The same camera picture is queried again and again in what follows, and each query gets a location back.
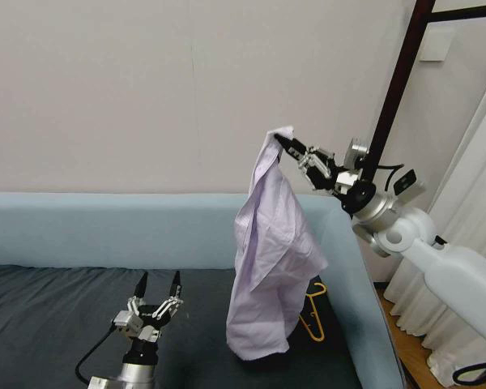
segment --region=black cable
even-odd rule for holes
[[[112,335],[112,333],[115,331],[115,324],[112,323],[112,325],[110,326],[110,328],[108,329],[108,332],[106,332],[106,334],[103,335],[102,338],[100,338],[100,340],[94,345],[94,347],[90,348],[90,351],[88,351],[88,353],[84,354],[84,357],[81,358],[81,360],[78,362],[78,364],[75,366],[75,375],[76,377],[78,378],[79,381],[81,381],[82,383],[84,383],[85,385],[89,385],[90,384],[90,380],[89,379],[86,379],[84,376],[81,375],[81,372],[79,371],[79,368],[81,367],[81,365],[83,364],[83,362],[85,362],[88,357],[90,357],[92,355],[92,353],[94,351],[96,351],[96,349],[101,346],[101,344],[110,336]]]
[[[460,379],[460,377],[462,374],[468,373],[470,371],[476,371],[482,369],[486,370],[486,363],[479,363],[477,365],[463,367],[462,369],[456,370],[452,374],[452,379],[458,385],[464,385],[465,387],[476,387],[481,383],[486,383],[486,371],[484,371],[475,381],[463,381],[462,379]]]
[[[392,166],[387,166],[387,165],[378,165],[378,169],[383,169],[383,170],[392,170],[389,174],[389,177],[387,178],[387,181],[386,181],[386,186],[384,188],[384,191],[387,192],[389,190],[389,184],[390,184],[390,180],[392,179],[392,177],[396,174],[396,172],[398,170],[400,170],[401,168],[403,168],[405,166],[405,164],[400,164],[400,165],[392,165]]]
[[[401,169],[404,166],[405,166],[405,164],[391,165],[391,166],[388,166],[388,165],[378,165],[377,169],[392,170],[392,169]]]

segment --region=light purple shirt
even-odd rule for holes
[[[327,266],[290,184],[279,170],[282,151],[269,131],[250,180],[249,198],[234,222],[236,279],[227,317],[227,343],[243,360],[288,350],[309,280]]]

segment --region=light blue sofa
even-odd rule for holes
[[[0,265],[231,268],[232,222],[245,197],[0,193]],[[334,198],[299,200],[329,260],[321,278],[362,387],[404,387],[349,216]]]

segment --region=dark gray cushion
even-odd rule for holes
[[[84,387],[75,363],[126,308],[142,271],[0,266],[0,388]],[[359,388],[343,334],[327,298],[318,298],[326,341],[302,326],[282,356],[242,362],[225,343],[230,270],[186,270],[185,304],[159,342],[163,388]],[[145,299],[167,296],[172,271],[150,271]],[[112,334],[83,366],[85,376],[118,374],[129,342]]]

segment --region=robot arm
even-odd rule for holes
[[[134,296],[128,299],[128,310],[120,311],[107,334],[78,362],[75,373],[89,389],[152,389],[155,386],[155,369],[158,362],[157,341],[162,336],[162,327],[169,323],[183,303],[181,297],[180,272],[173,278],[169,298],[159,306],[146,304],[147,272],[135,287]],[[85,379],[79,367],[113,332],[118,331],[131,341],[130,350],[122,358],[121,373],[114,378],[92,377]]]
[[[355,139],[337,166],[333,154],[275,137],[312,187],[329,191],[355,217],[358,236],[382,256],[399,254],[413,262],[428,288],[486,339],[486,258],[442,241],[430,216],[405,204],[421,192],[413,171],[394,184],[394,195],[360,180],[367,148]]]

